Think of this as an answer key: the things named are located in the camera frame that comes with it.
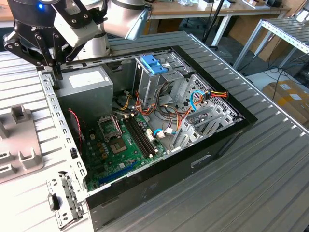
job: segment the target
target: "desk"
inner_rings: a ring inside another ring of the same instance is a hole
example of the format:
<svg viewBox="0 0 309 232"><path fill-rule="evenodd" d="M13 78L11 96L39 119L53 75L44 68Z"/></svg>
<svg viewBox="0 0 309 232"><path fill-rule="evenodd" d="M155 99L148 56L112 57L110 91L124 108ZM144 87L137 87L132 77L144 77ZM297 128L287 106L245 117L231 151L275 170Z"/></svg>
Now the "desk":
<svg viewBox="0 0 309 232"><path fill-rule="evenodd" d="M256 124L227 153L100 232L296 231L309 221L309 132L202 42L183 31L112 39L116 54L179 45L248 108ZM33 111L44 167L0 184L0 231L57 232L46 179L68 163L35 67L0 53L0 112L23 103ZM5 222L14 221L9 228ZM91 232L87 216L66 232Z"/></svg>
<svg viewBox="0 0 309 232"><path fill-rule="evenodd" d="M176 1L174 2L155 2L152 4L153 10L151 15L151 20L159 19L171 19L171 18L197 18L197 17L208 17L210 14L210 8L206 10L200 9L198 4L193 4L193 6L182 6ZM278 18L283 18L285 14L290 10L289 7L284 6L283 8L270 9L253 9L252 7L244 4L241 0L237 3L232 4L230 8L221 9L218 16L223 16L221 25L217 31L217 34L211 45L217 46L225 29L232 16L239 15L277 15ZM0 9L0 28L1 27L12 27L13 26L13 16L10 12L8 6L4 9Z"/></svg>

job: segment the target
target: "slotted metal surface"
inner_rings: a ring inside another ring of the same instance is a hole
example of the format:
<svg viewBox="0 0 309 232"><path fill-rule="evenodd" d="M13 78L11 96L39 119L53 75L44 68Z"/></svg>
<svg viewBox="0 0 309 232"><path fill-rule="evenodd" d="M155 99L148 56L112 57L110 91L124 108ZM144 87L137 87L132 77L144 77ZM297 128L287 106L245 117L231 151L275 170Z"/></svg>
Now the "slotted metal surface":
<svg viewBox="0 0 309 232"><path fill-rule="evenodd" d="M180 45L259 120L225 156L102 231L302 231L309 223L308 132L185 32L111 41L117 54L168 45ZM0 53L0 90L0 112L17 103L33 110L44 160L43 169L0 185L1 219L14 218L14 232L57 231L45 180L66 163L34 67ZM68 231L92 231L91 221Z"/></svg>
<svg viewBox="0 0 309 232"><path fill-rule="evenodd" d="M266 19L262 26L304 53L309 52L309 25L293 18Z"/></svg>

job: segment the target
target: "blue drive bay latch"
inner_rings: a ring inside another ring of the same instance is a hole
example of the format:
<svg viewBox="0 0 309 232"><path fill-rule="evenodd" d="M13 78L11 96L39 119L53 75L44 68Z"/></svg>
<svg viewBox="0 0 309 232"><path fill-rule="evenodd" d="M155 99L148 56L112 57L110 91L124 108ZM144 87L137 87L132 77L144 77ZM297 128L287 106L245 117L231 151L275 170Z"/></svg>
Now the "blue drive bay latch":
<svg viewBox="0 0 309 232"><path fill-rule="evenodd" d="M151 71L153 75L167 73L169 70L164 68L160 61L157 60L153 55L141 56L140 60L143 64Z"/></svg>

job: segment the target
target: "expansion slot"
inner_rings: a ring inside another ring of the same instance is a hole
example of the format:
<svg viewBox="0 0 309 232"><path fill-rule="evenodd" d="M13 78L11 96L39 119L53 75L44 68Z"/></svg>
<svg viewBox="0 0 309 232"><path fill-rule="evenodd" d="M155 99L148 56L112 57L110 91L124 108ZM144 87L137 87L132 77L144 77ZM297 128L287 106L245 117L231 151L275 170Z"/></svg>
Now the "expansion slot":
<svg viewBox="0 0 309 232"><path fill-rule="evenodd" d="M126 118L124 119L124 125L132 135L135 143L143 153L143 156L145 158L148 158L150 155L155 154L155 149L149 142L149 140L146 138L144 132L141 130L139 125L137 124L136 120L134 118Z"/></svg>
<svg viewBox="0 0 309 232"><path fill-rule="evenodd" d="M104 183L108 183L110 180L115 179L115 178L117 178L117 177L119 177L119 176L121 176L121 175L123 175L123 174L125 174L125 173L127 173L129 171L131 171L134 168L135 164L136 163L133 163L130 166L128 166L128 167L126 167L126 168L124 168L122 170L119 170L119 171L117 171L117 172L115 172L115 173L113 173L113 174L111 174L109 176L100 178L98 180L99 184L101 185L101 184L104 184Z"/></svg>

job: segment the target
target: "ram slot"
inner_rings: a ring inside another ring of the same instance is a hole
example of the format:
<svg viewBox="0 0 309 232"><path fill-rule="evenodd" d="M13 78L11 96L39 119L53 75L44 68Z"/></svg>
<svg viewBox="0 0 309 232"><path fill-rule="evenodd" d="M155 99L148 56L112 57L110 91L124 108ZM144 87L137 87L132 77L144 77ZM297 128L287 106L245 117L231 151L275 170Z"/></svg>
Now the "ram slot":
<svg viewBox="0 0 309 232"><path fill-rule="evenodd" d="M144 135L143 131L139 128L137 122L130 118L124 120L124 124L129 130L130 134L132 135L135 143L139 147L139 149L142 151L143 156L145 158L148 158L150 154L155 154L154 148L150 144L150 142L147 140L146 136Z"/></svg>
<svg viewBox="0 0 309 232"><path fill-rule="evenodd" d="M124 120L124 125L126 126L126 128L128 129L128 131L130 132L131 136L133 137L133 140L135 141L136 145L139 147L139 149L141 150L142 154L144 157L148 157L149 153L146 149L146 147L143 145L143 143L140 141L140 139L138 138L138 136L136 135L132 125L130 124L130 122L128 120Z"/></svg>
<svg viewBox="0 0 309 232"><path fill-rule="evenodd" d="M149 140L146 138L144 132L141 130L141 128L139 127L139 125L137 124L137 121L135 121L135 119L132 119L132 125L135 129L135 132L137 133L137 135L141 138L142 142L147 146L147 150L149 152L149 154L155 154L155 149L153 148L153 146L151 145L151 143L149 142Z"/></svg>

